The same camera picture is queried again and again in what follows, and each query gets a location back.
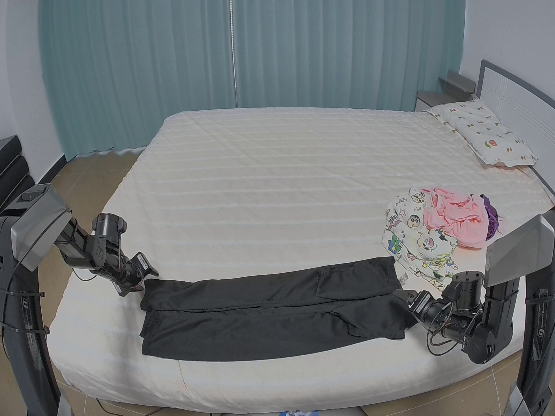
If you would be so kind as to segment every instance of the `white headboard panel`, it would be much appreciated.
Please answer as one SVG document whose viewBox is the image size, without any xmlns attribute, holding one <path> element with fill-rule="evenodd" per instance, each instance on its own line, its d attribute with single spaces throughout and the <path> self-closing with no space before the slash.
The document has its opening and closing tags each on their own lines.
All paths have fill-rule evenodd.
<svg viewBox="0 0 555 416">
<path fill-rule="evenodd" d="M 538 157 L 532 169 L 555 194 L 555 101 L 486 60 L 476 95 Z"/>
</svg>

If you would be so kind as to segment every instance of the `white cartoon print garment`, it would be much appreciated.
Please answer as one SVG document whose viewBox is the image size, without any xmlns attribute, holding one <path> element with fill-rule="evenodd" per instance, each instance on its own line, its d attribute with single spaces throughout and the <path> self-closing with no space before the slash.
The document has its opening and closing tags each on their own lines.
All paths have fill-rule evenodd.
<svg viewBox="0 0 555 416">
<path fill-rule="evenodd" d="M 387 208 L 382 244 L 403 267 L 443 291 L 457 270 L 451 259 L 457 239 L 426 228 L 425 206 L 426 194 L 417 188 L 395 197 Z"/>
</svg>

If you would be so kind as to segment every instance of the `baseboard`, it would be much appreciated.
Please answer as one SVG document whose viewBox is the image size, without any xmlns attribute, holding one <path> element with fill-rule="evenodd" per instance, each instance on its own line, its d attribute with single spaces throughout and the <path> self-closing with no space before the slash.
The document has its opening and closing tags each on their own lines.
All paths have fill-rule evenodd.
<svg viewBox="0 0 555 416">
<path fill-rule="evenodd" d="M 60 172 L 60 170 L 66 166 L 67 160 L 66 156 L 61 156 L 58 159 L 58 162 L 52 165 L 52 168 L 46 172 L 46 174 L 42 177 L 42 179 L 38 182 L 38 184 L 49 184 L 52 182 L 52 179 Z"/>
</svg>

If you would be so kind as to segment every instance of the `white pillow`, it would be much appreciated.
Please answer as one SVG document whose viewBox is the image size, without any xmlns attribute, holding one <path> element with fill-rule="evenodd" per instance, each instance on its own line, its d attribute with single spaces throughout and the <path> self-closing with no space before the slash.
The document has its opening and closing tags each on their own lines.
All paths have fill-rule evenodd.
<svg viewBox="0 0 555 416">
<path fill-rule="evenodd" d="M 504 127 L 480 99 L 437 105 L 426 110 L 461 134 L 488 165 L 533 165 L 537 157 L 522 139 Z"/>
</svg>

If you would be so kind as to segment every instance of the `fitted sheet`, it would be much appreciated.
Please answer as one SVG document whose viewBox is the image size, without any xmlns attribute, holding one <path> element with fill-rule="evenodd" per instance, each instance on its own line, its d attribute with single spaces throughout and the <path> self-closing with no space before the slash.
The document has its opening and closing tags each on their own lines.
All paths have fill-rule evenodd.
<svg viewBox="0 0 555 416">
<path fill-rule="evenodd" d="M 529 171 L 482 164 L 428 113 L 264 108 L 173 115 L 104 211 L 128 222 L 122 249 L 147 255 L 162 279 L 269 274 L 387 256 L 387 204 L 412 186 L 486 194 L 508 230 L 552 203 Z M 483 271 L 486 250 L 457 248 L 460 270 Z M 431 284 L 408 274 L 409 289 Z M 460 350 L 433 357 L 416 325 L 401 341 L 374 339 L 306 356 L 186 362 L 141 354 L 142 294 L 69 279 L 48 347 L 65 380 L 92 397 L 202 412 L 360 406 L 469 377 Z M 495 362 L 522 347 L 524 297 L 514 336 Z M 291 335 L 309 337 L 310 335 Z"/>
</svg>

